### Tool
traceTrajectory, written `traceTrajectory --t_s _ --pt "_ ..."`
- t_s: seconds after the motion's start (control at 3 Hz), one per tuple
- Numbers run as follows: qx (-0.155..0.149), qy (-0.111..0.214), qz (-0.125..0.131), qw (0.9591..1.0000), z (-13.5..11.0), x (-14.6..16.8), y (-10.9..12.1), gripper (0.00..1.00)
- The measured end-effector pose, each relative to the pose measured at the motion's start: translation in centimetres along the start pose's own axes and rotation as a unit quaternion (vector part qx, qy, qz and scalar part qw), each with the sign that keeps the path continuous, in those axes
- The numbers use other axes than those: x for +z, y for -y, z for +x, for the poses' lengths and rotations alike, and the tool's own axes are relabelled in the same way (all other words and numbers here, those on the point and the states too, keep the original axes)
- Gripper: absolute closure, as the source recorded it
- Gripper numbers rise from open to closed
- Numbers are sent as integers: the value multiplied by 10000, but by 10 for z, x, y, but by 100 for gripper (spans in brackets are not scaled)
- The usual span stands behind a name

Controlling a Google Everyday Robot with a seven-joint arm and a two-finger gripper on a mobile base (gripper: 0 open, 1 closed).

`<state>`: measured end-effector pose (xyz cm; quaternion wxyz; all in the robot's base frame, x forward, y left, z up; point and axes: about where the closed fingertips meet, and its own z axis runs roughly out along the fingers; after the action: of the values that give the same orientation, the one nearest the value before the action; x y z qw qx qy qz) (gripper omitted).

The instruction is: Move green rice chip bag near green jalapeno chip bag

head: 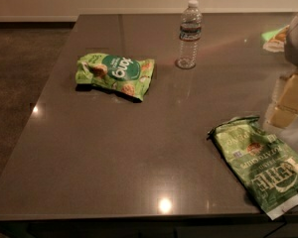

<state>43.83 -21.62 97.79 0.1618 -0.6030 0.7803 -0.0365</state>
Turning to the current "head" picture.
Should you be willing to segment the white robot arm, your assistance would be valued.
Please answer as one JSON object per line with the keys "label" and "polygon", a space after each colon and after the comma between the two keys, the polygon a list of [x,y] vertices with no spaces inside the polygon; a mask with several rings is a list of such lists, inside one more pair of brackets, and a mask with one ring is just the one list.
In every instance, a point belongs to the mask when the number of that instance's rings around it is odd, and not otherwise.
{"label": "white robot arm", "polygon": [[298,143],[298,13],[283,34],[285,59],[293,69],[281,74],[276,81],[266,124],[291,143]]}

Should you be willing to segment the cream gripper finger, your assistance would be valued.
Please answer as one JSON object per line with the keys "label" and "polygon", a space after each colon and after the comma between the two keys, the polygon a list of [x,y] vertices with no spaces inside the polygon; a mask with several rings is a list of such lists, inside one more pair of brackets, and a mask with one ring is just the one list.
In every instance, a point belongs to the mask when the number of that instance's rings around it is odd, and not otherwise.
{"label": "cream gripper finger", "polygon": [[278,128],[286,128],[298,118],[298,68],[281,75],[272,93],[267,109],[267,122]]}

